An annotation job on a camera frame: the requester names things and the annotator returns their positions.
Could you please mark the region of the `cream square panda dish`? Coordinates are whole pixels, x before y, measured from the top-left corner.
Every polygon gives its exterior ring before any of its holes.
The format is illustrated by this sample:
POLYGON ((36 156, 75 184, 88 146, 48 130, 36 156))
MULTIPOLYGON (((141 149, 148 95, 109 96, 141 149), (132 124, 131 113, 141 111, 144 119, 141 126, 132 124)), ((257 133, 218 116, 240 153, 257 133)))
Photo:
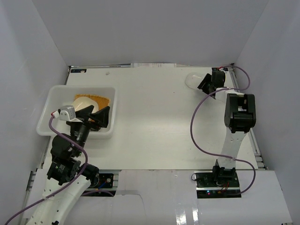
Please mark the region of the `cream square panda dish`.
POLYGON ((74 100, 71 105, 75 108, 75 111, 81 110, 89 105, 94 105, 92 113, 96 113, 98 111, 98 104, 88 97, 80 97, 77 100, 74 100))

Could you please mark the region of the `woven bamboo triangular tray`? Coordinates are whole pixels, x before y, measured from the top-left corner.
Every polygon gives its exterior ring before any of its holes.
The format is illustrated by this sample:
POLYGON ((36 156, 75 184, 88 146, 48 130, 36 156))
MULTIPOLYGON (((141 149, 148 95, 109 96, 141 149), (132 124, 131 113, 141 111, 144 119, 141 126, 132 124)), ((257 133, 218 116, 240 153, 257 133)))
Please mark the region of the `woven bamboo triangular tray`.
POLYGON ((106 106, 108 106, 109 103, 110 103, 109 98, 106 98, 106 97, 103 97, 103 96, 98 96, 98 95, 91 95, 91 94, 77 94, 77 95, 75 95, 74 100, 77 100, 80 97, 87 97, 87 98, 90 98, 93 101, 95 101, 98 104, 98 109, 99 110, 106 107, 106 106))

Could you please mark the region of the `clear glass small dish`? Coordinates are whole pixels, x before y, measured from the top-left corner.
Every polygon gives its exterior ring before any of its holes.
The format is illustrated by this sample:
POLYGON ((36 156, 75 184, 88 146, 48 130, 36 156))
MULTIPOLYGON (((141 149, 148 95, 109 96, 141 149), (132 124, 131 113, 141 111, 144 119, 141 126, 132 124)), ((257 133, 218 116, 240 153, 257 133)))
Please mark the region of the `clear glass small dish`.
POLYGON ((185 79, 185 85, 193 90, 199 90, 198 86, 204 80, 206 74, 205 73, 198 73, 192 72, 189 73, 185 79))

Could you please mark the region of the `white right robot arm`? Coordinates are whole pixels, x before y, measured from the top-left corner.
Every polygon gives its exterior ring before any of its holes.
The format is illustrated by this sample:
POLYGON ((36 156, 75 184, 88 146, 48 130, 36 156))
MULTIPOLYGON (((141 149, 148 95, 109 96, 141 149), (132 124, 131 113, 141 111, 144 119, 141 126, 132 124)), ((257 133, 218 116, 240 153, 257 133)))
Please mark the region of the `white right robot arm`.
POLYGON ((222 187, 234 179, 236 158, 246 134, 256 124, 255 96, 225 89, 225 72, 206 74, 198 89, 214 99, 225 101, 225 141, 212 169, 212 183, 222 187))

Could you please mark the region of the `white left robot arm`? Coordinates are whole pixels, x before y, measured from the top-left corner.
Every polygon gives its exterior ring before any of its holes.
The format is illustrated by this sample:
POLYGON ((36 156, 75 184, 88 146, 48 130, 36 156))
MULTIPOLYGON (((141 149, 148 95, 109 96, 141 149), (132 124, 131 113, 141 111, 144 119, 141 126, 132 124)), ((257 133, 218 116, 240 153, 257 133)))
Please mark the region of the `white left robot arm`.
POLYGON ((80 110, 66 105, 52 112, 49 128, 56 134, 52 140, 52 162, 43 197, 35 204, 29 225, 62 225, 88 188, 95 193, 107 184, 99 169, 88 163, 84 146, 90 131, 108 126, 109 112, 109 106, 95 110, 94 105, 80 110))

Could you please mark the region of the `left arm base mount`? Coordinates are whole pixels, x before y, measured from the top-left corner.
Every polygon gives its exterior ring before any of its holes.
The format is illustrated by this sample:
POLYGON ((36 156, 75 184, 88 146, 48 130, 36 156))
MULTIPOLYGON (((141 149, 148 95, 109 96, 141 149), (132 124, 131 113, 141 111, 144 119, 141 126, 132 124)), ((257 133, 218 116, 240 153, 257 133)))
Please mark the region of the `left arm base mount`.
POLYGON ((93 183, 90 185, 89 189, 94 191, 93 196, 109 196, 113 197, 115 195, 114 188, 114 174, 113 173, 100 173, 93 183))

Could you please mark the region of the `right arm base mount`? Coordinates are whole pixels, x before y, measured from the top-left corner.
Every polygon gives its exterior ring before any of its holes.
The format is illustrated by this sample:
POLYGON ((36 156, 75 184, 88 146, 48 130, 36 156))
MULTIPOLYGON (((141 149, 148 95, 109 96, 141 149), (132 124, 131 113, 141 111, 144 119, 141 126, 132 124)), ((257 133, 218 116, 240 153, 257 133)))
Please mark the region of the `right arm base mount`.
POLYGON ((197 199, 241 198, 237 174, 228 181, 216 181, 212 172, 195 172, 191 175, 195 182, 197 199))

